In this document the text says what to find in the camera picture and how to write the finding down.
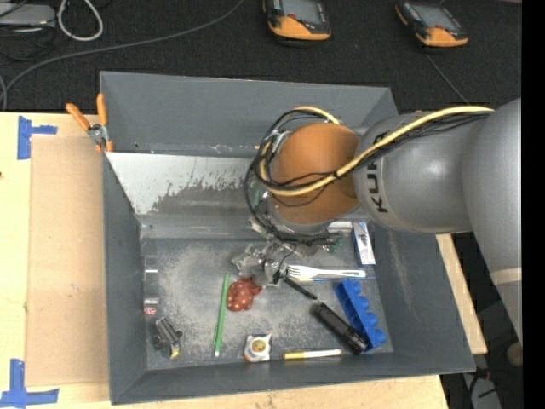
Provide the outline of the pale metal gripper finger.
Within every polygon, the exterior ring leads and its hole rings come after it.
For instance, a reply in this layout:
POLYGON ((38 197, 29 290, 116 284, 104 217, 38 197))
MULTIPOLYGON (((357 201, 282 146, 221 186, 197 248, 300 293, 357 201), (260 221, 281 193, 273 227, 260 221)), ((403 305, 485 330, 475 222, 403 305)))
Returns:
POLYGON ((278 266, 265 265, 252 269, 252 281, 260 287, 276 286, 280 279, 278 266))
POLYGON ((249 272, 261 265, 261 252, 255 248, 247 248, 231 259, 231 263, 239 272, 249 272))

